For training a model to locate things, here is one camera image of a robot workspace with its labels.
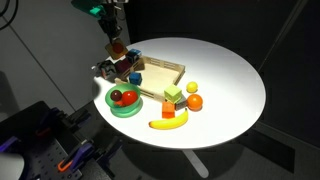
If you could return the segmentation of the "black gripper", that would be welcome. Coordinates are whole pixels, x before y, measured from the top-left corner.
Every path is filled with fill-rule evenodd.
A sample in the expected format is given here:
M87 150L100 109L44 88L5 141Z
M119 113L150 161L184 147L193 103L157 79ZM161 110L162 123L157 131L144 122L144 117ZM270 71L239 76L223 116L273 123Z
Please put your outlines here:
M109 37L118 37L121 33L121 27L116 20L116 9L114 4L103 4L102 10L99 12L98 20L103 32Z

